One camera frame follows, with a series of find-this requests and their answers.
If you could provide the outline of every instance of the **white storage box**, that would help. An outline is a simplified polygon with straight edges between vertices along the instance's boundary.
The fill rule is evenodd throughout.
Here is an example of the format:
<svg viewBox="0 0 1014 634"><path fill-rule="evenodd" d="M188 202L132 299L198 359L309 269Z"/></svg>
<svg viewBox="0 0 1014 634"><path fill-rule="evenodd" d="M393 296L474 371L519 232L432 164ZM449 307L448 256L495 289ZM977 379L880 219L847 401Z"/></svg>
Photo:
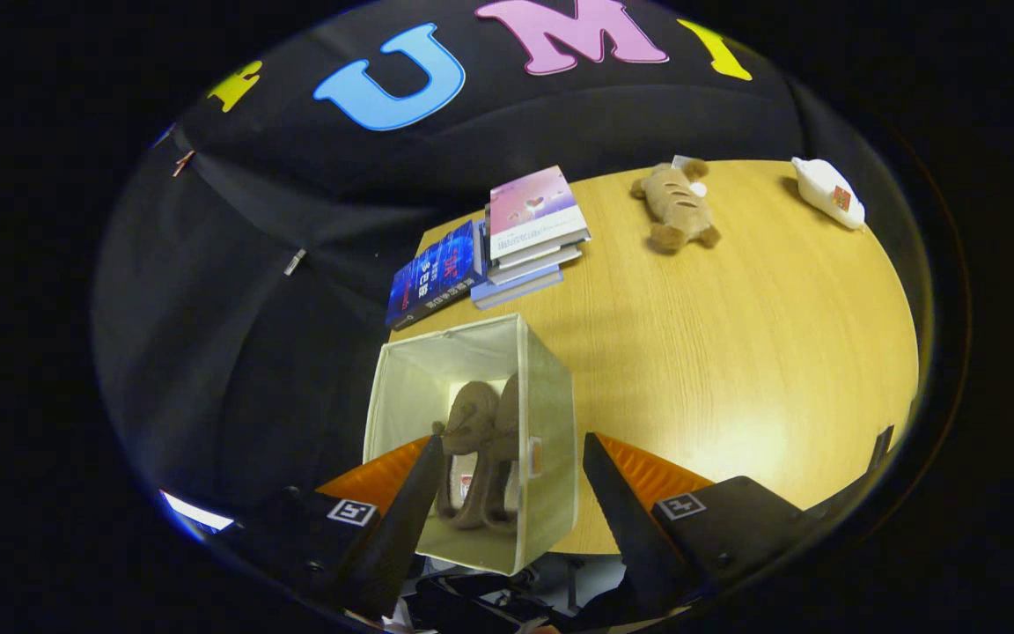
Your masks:
<svg viewBox="0 0 1014 634"><path fill-rule="evenodd" d="M430 511L417 553L515 574L577 521L577 423L571 371L518 313L382 346L366 418L363 462L433 433L467 381L496 392L518 372L519 446L515 535L451 529ZM508 491L516 489L508 483Z"/></svg>

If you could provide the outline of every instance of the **plush toy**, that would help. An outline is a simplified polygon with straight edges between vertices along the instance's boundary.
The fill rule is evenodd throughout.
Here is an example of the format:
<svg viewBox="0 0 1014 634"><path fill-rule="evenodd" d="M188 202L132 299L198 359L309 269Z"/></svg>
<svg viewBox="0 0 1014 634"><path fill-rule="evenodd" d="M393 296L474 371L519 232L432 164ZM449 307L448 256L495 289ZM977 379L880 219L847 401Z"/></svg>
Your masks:
<svg viewBox="0 0 1014 634"><path fill-rule="evenodd" d="M648 209L660 223L651 228L651 241L666 251L679 251L691 240L713 248L722 236L715 228L707 198L692 191L692 181L707 177L707 161L692 159L682 169L661 162L651 177L632 185L632 196L648 198Z"/></svg>
<svg viewBox="0 0 1014 634"><path fill-rule="evenodd" d="M792 158L800 197L849 229L861 229L866 210L840 170L823 159Z"/></svg>

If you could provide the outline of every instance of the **white bottle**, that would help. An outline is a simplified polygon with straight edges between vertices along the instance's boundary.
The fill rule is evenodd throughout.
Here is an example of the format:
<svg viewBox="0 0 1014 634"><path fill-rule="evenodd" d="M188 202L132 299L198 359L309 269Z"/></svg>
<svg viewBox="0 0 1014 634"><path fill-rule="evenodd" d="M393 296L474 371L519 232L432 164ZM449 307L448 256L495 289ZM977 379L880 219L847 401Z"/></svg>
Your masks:
<svg viewBox="0 0 1014 634"><path fill-rule="evenodd" d="M823 159L803 160L800 157L793 157L792 164L797 168L797 188L804 201L827 213L844 227L849 229L862 227L866 209L863 209L863 204L856 197L856 192L852 191L848 180L832 167L830 162ZM835 198L837 188L848 192L851 197L846 210L837 204Z"/></svg>

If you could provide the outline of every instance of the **slipper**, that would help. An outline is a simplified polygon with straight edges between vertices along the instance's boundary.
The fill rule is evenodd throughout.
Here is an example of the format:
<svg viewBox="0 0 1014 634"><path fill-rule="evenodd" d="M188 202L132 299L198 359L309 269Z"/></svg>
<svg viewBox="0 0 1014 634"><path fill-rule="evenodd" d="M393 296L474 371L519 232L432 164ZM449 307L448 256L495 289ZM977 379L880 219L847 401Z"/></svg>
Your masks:
<svg viewBox="0 0 1014 634"><path fill-rule="evenodd" d="M507 492L518 495L518 374L511 374L500 395L496 409L495 423L484 446L480 449L480 461L487 463L482 473L487 477L480 483L484 514L484 524L498 533L515 533L518 520L517 504L508 505ZM511 487L511 477L515 486Z"/></svg>
<svg viewBox="0 0 1014 634"><path fill-rule="evenodd" d="M480 509L483 493L478 488L479 483L486 481L487 475L480 477L487 470L488 462L479 456L484 442L490 436L495 421L499 397L491 385L482 381L472 381L459 389L456 398L451 402L448 412L448 424L433 423L433 433L440 436L443 448L443 472L445 477L437 489L436 509L440 521L453 529L477 529L484 524L484 513ZM477 453L477 465L470 477L470 487L464 495L456 485L463 474L459 474L456 457Z"/></svg>

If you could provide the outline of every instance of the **storage box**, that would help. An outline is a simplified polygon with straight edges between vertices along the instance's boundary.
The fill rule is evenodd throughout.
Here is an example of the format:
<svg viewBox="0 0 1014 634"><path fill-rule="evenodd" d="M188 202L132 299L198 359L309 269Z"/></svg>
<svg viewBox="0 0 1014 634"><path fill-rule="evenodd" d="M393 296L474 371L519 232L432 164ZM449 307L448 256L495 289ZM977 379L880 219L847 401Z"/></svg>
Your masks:
<svg viewBox="0 0 1014 634"><path fill-rule="evenodd" d="M502 392L516 370L517 533L454 530L436 517L434 508L417 553L510 575L574 529L579 463L574 382L518 313L382 346L366 418L364 463L427 436L433 421L447 421L451 400L467 381L487 381Z"/></svg>

